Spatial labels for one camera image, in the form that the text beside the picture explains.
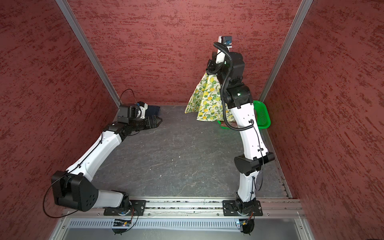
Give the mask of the yellow floral skirt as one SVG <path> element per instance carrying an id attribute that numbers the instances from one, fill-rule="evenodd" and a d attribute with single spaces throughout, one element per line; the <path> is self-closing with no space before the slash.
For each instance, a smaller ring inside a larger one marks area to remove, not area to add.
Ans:
<path id="1" fill-rule="evenodd" d="M 198 113 L 197 120 L 203 122 L 223 121 L 220 88 L 217 76 L 205 73 L 190 97 L 185 114 Z"/>

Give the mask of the green plastic basket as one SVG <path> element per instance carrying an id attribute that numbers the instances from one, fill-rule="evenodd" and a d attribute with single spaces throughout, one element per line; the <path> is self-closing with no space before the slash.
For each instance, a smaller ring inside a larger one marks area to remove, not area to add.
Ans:
<path id="1" fill-rule="evenodd" d="M 256 119 L 256 123 L 258 125 L 259 129 L 267 129 L 271 125 L 271 119 L 267 110 L 267 107 L 265 106 L 264 103 L 260 101 L 253 101 L 252 103 L 245 103 L 242 104 L 241 107 L 243 108 L 243 105 L 246 105 L 248 110 L 251 108 L 253 109 L 253 116 Z M 226 116 L 227 116 L 227 121 L 234 127 L 238 128 L 239 126 L 237 125 L 236 119 L 233 116 L 231 110 L 237 110 L 237 108 L 232 108 L 228 109 L 226 108 Z M 229 130 L 230 128 L 226 125 L 226 122 L 224 121 L 223 117 L 223 107 L 220 106 L 218 110 L 215 112 L 216 116 L 216 121 L 220 125 L 220 128 Z"/>

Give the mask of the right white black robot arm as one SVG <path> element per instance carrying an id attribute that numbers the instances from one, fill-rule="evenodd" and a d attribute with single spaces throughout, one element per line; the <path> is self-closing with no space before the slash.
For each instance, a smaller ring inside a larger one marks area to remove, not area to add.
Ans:
<path id="1" fill-rule="evenodd" d="M 261 209 L 256 192 L 261 190 L 263 184 L 257 183 L 257 177 L 263 175 L 264 165 L 273 161 L 275 155 L 262 140 L 252 94 L 243 83 L 244 68 L 241 54 L 222 49 L 213 54 L 207 74 L 219 80 L 225 124 L 229 129 L 239 132 L 242 138 L 244 152 L 234 159 L 240 172 L 240 185 L 232 204 L 238 214 L 248 216 Z"/>

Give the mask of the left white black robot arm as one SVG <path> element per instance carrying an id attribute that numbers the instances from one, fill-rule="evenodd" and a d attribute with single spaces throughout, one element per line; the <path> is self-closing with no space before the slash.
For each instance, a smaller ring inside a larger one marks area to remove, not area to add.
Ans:
<path id="1" fill-rule="evenodd" d="M 162 118 L 153 115 L 107 125 L 82 157 L 65 171 L 57 171 L 52 176 L 50 190 L 53 191 L 55 204 L 81 212 L 105 208 L 120 216 L 133 214 L 135 209 L 127 193 L 99 190 L 92 180 L 102 163 L 125 138 L 133 132 L 157 128 L 162 121 Z"/>

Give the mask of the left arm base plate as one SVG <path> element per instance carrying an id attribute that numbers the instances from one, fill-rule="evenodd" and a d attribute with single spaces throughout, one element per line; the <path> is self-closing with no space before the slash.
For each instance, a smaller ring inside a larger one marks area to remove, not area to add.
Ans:
<path id="1" fill-rule="evenodd" d="M 125 200 L 117 208 L 105 208 L 104 216 L 143 216 L 146 200 Z"/>

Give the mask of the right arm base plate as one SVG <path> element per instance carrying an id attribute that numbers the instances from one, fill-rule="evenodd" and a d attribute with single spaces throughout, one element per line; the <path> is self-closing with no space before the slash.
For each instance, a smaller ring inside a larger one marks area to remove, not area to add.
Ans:
<path id="1" fill-rule="evenodd" d="M 249 202 L 242 202 L 240 199 L 222 201 L 224 216 L 260 217 L 263 210 L 260 201 L 253 199 Z"/>

